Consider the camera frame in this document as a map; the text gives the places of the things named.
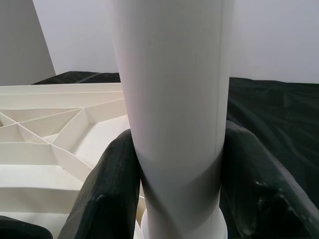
tray divider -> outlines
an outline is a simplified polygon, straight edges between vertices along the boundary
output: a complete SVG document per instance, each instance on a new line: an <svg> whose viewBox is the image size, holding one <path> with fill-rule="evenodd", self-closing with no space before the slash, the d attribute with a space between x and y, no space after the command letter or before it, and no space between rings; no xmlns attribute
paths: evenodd
<svg viewBox="0 0 319 239"><path fill-rule="evenodd" d="M127 115L124 99L110 101L83 108L90 124Z"/></svg>
<svg viewBox="0 0 319 239"><path fill-rule="evenodd" d="M69 123L61 130L59 135L53 141L53 145L63 148L67 151L72 149L73 144L82 135L89 125L88 117L82 109Z"/></svg>
<svg viewBox="0 0 319 239"><path fill-rule="evenodd" d="M30 119L19 124L37 134L46 142L51 143L46 137L52 134L58 135L80 111L81 109L65 111L50 116Z"/></svg>
<svg viewBox="0 0 319 239"><path fill-rule="evenodd" d="M68 173L84 182L92 168L71 152L53 144L51 147L58 164Z"/></svg>
<svg viewBox="0 0 319 239"><path fill-rule="evenodd" d="M29 85L29 86L1 86L0 94L46 94L72 92L122 92L121 83L86 83L86 84L56 84L56 85Z"/></svg>
<svg viewBox="0 0 319 239"><path fill-rule="evenodd" d="M123 98L123 92L0 94L0 109L82 108Z"/></svg>
<svg viewBox="0 0 319 239"><path fill-rule="evenodd" d="M79 190L1 187L0 212L70 213Z"/></svg>
<svg viewBox="0 0 319 239"><path fill-rule="evenodd" d="M15 124L16 121L0 112L0 127Z"/></svg>
<svg viewBox="0 0 319 239"><path fill-rule="evenodd" d="M34 109L0 109L0 113L15 122L25 122L48 117L68 111L80 110L81 108L34 108Z"/></svg>
<svg viewBox="0 0 319 239"><path fill-rule="evenodd" d="M47 143L43 140L40 136L33 133L32 131L28 130L27 128L23 127L20 123L17 123L19 131L26 142L33 142L33 143Z"/></svg>
<svg viewBox="0 0 319 239"><path fill-rule="evenodd" d="M0 143L0 166L58 165L50 144L28 142Z"/></svg>

white cylinder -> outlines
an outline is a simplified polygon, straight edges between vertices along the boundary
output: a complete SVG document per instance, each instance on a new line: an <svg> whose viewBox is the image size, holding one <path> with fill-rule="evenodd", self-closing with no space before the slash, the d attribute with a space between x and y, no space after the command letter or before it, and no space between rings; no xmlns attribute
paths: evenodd
<svg viewBox="0 0 319 239"><path fill-rule="evenodd" d="M231 10L232 0L108 0L150 239L218 234Z"/></svg>

white tube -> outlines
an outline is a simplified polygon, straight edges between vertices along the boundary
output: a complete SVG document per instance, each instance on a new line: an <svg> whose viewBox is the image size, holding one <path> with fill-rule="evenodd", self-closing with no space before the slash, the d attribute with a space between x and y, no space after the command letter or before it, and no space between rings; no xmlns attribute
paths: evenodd
<svg viewBox="0 0 319 239"><path fill-rule="evenodd" d="M150 239L211 239L232 0L108 0Z"/></svg>

white wall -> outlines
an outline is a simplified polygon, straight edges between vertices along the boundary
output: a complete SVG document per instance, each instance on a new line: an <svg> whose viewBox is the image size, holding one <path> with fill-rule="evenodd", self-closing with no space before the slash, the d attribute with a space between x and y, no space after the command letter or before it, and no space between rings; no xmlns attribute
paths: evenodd
<svg viewBox="0 0 319 239"><path fill-rule="evenodd" d="M54 76L32 0L0 0L0 85Z"/></svg>
<svg viewBox="0 0 319 239"><path fill-rule="evenodd" d="M106 0L33 0L56 74L117 72Z"/></svg>
<svg viewBox="0 0 319 239"><path fill-rule="evenodd" d="M33 0L56 73L116 72L107 0ZM235 0L231 76L319 82L319 0Z"/></svg>
<svg viewBox="0 0 319 239"><path fill-rule="evenodd" d="M318 0L236 0L231 75L319 83Z"/></svg>

pipe base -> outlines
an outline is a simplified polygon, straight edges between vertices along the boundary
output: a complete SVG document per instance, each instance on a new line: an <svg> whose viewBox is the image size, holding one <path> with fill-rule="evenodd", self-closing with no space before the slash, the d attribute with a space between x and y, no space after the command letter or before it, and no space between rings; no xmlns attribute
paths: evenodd
<svg viewBox="0 0 319 239"><path fill-rule="evenodd" d="M227 225L224 219L224 215L221 212L220 208L218 209L218 221L212 225L214 228L214 235L212 235L212 239L227 239ZM149 222L148 222L148 212L145 209L142 221L141 221L141 231L142 231L142 239L151 239L149 233Z"/></svg>

